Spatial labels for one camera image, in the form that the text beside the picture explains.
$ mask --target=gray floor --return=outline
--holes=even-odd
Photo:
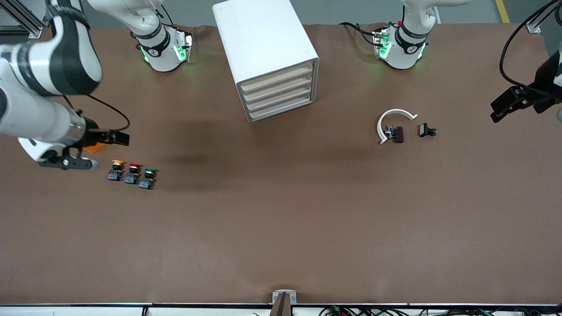
[[[537,9],[548,3],[547,0],[504,0],[505,10],[511,23],[521,23]],[[541,24],[542,36],[545,37],[546,51],[549,55],[558,50],[562,41],[562,26],[556,23],[554,14],[551,14]]]
[[[216,25],[212,15],[213,4],[223,0],[167,0],[165,6],[176,24],[186,26]],[[353,22],[369,24],[396,21],[401,18],[402,4],[399,0],[291,0],[303,24],[337,24]],[[84,10],[93,28],[124,28],[111,16],[92,9],[83,0]],[[504,0],[511,22],[522,22],[546,0]],[[472,0],[460,7],[439,8],[443,23],[500,23],[495,0]],[[0,25],[9,25],[13,20],[0,10]],[[549,54],[558,50],[562,40],[561,26],[551,15],[541,26]],[[25,38],[0,37],[0,43],[12,43]]]
[[[211,7],[223,0],[167,0],[165,6],[174,23],[186,26],[216,25]],[[368,24],[397,21],[402,17],[399,0],[291,0],[303,24]],[[114,18],[96,12],[84,1],[84,10],[95,28],[122,28]],[[473,0],[462,7],[440,8],[443,23],[498,23],[494,0]]]

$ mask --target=wire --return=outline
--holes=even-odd
[[[394,312],[394,313],[396,313],[396,314],[399,315],[399,316],[410,316],[410,315],[408,315],[407,313],[405,313],[405,312],[403,312],[403,311],[401,311],[401,310],[398,310],[398,309],[388,308],[388,309],[385,309],[385,312],[386,312],[386,310],[389,310],[389,311],[391,311],[391,312]]]
[[[373,30],[373,32],[367,32],[367,31],[361,29],[361,27],[359,26],[359,23],[356,23],[355,25],[353,25],[353,24],[351,24],[351,23],[349,23],[349,22],[342,22],[342,23],[340,23],[340,25],[348,25],[348,26],[351,26],[351,27],[354,28],[356,31],[358,31],[359,33],[361,33],[361,36],[363,36],[363,38],[367,41],[367,43],[369,43],[369,44],[371,44],[371,45],[373,45],[373,46],[376,46],[376,47],[383,47],[382,44],[371,42],[365,35],[371,35],[371,36],[373,36],[373,32],[380,31],[380,30],[384,29],[384,27],[378,28],[378,29],[376,29],[376,30]]]
[[[72,106],[72,103],[70,103],[69,98],[64,94],[62,95],[62,97],[66,100],[66,103],[69,104],[70,108],[74,110],[74,106]]]
[[[353,310],[349,308],[344,308],[343,311],[349,314],[350,316],[358,316],[357,313],[355,313]]]
[[[373,312],[371,312],[370,309],[359,309],[361,311],[361,314],[359,314],[359,316],[361,316],[362,314],[365,314],[365,316],[374,316]]]
[[[325,312],[325,311],[327,311],[328,309],[329,309],[329,308],[326,307],[326,308],[324,308],[323,310],[321,310],[321,311],[318,313],[318,316],[322,316],[322,313]]]
[[[556,8],[554,8],[554,11],[556,12],[554,14],[554,18],[556,18],[556,23],[558,23],[558,25],[562,25],[562,19],[560,18],[560,7],[562,7],[562,1],[558,2]]]
[[[543,22],[546,20],[546,18],[549,17],[554,11],[556,11],[556,7],[552,8],[552,10],[550,10],[550,12],[549,12],[547,15],[545,15],[545,16],[542,18],[542,20],[539,21],[538,24],[543,23]]]
[[[517,35],[517,33],[519,33],[519,31],[527,24],[527,22],[531,21],[535,16],[543,13],[548,7],[550,7],[551,5],[553,5],[554,3],[556,3],[556,1],[561,1],[558,3],[558,5],[556,6],[557,8],[560,6],[560,4],[562,3],[562,0],[552,0],[549,3],[545,4],[543,7],[541,7],[540,9],[538,9],[537,11],[535,11],[535,13],[531,14],[528,18],[525,19],[525,21],[523,21],[511,34],[511,36],[509,36],[509,39],[507,40],[507,42],[504,45],[504,49],[501,52],[501,57],[500,57],[500,74],[502,77],[504,77],[505,80],[507,80],[509,83],[512,83],[514,85],[517,85],[520,88],[525,88],[528,89],[530,91],[533,91],[535,93],[541,94],[543,96],[546,96],[548,98],[553,98],[556,99],[555,96],[546,93],[544,91],[535,89],[535,88],[531,88],[528,85],[522,84],[520,82],[517,82],[515,80],[513,80],[512,78],[508,77],[508,75],[505,73],[504,70],[504,60],[505,60],[505,55],[507,53],[507,48],[509,47],[509,44],[511,44],[511,41],[515,38],[515,36]]]
[[[168,20],[170,20],[170,24],[174,25],[174,22],[172,21],[172,18],[170,17],[170,14],[168,13],[168,10],[166,10],[166,7],[164,5],[162,5],[162,8],[164,9],[164,12],[166,12],[166,15],[168,16]]]
[[[108,104],[108,103],[106,103],[106,102],[104,102],[104,101],[102,101],[102,100],[96,98],[95,96],[93,96],[93,95],[91,95],[91,94],[86,94],[86,96],[88,96],[89,98],[94,99],[94,100],[98,101],[99,103],[101,103],[101,104],[107,106],[108,108],[114,110],[115,112],[117,112],[119,115],[121,115],[121,116],[127,121],[127,125],[125,125],[125,127],[117,128],[117,129],[112,129],[112,130],[115,130],[115,131],[118,131],[118,130],[126,130],[126,129],[129,128],[129,126],[131,126],[131,121],[129,120],[129,118],[128,118],[125,114],[123,114],[123,112],[119,111],[117,108],[115,108],[115,107],[113,107],[112,105],[110,105],[110,104]]]
[[[378,313],[378,315],[384,313],[384,314],[387,314],[389,316],[396,316],[396,315],[392,314],[391,312],[389,312],[387,309],[379,308],[379,310],[380,310],[380,313]]]
[[[158,11],[158,9],[154,8],[154,10],[156,11],[156,15],[157,15],[159,18],[161,18],[161,19],[164,18],[164,15],[162,15],[162,13],[160,13],[160,11]]]

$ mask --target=orange object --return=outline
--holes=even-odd
[[[104,146],[105,146],[105,144],[103,144],[103,143],[97,143],[95,145],[84,147],[84,150],[86,150],[90,154],[95,154],[98,150],[102,149]]]

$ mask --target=brown paper mat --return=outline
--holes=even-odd
[[[560,123],[554,109],[489,117],[513,29],[437,25],[398,71],[349,28],[306,26],[317,102],[256,124],[216,28],[198,28],[193,64],[171,73],[152,71],[128,30],[93,30],[94,95],[129,115],[131,146],[64,172],[0,137],[1,302],[248,303],[293,288],[319,303],[559,303]],[[506,70],[530,82],[546,57],[521,34]],[[379,115],[397,107],[419,117],[388,117],[406,142],[379,145]],[[423,122],[439,135],[417,137]],[[156,188],[105,180],[112,159],[160,170]]]

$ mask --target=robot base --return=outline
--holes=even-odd
[[[407,54],[404,49],[397,45],[391,39],[395,38],[395,32],[398,28],[390,26],[383,29],[375,36],[373,35],[374,43],[382,44],[383,47],[375,46],[375,55],[378,59],[384,60],[390,67],[396,69],[408,69],[412,67],[418,59],[421,58],[425,44],[416,53]]]
[[[151,56],[150,49],[148,52],[145,52],[144,49],[141,48],[144,54],[144,60],[149,63],[154,70],[163,73],[176,69],[182,62],[189,62],[192,45],[191,34],[186,34],[179,29],[168,26],[164,26],[164,29],[170,33],[171,41],[160,56],[153,57]]]

